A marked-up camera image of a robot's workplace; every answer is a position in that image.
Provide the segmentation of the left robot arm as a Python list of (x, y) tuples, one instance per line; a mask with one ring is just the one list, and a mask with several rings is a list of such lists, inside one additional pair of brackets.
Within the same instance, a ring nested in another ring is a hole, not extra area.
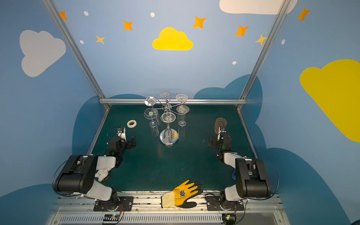
[(120, 136), (108, 143), (109, 153), (105, 156), (71, 155), (64, 163), (58, 177), (53, 177), (53, 190), (62, 196), (81, 195), (95, 200), (95, 212), (129, 212), (134, 198), (119, 197), (115, 188), (101, 182), (118, 168), (126, 150), (136, 147), (136, 137), (129, 140)]

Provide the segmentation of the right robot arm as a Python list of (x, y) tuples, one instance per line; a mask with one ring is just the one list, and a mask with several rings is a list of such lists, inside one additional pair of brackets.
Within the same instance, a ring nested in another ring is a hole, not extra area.
[(216, 148), (217, 158), (234, 169), (235, 184), (220, 192), (216, 201), (218, 208), (224, 211), (236, 210), (244, 199), (264, 201), (272, 198), (279, 188), (279, 175), (276, 173), (277, 186), (272, 190), (265, 166), (273, 166), (231, 151), (231, 142), (231, 136), (225, 131), (219, 131), (217, 136), (209, 138), (209, 146)]

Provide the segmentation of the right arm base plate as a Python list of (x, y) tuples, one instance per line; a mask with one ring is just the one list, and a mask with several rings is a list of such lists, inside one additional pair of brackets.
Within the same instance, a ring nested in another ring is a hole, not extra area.
[(224, 197), (205, 195), (208, 211), (244, 211), (243, 201), (228, 201)]

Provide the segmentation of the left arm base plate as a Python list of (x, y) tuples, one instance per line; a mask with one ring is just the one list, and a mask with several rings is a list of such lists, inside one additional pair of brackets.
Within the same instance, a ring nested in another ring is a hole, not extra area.
[(119, 196), (117, 200), (96, 201), (94, 212), (130, 212), (133, 206), (133, 196)]

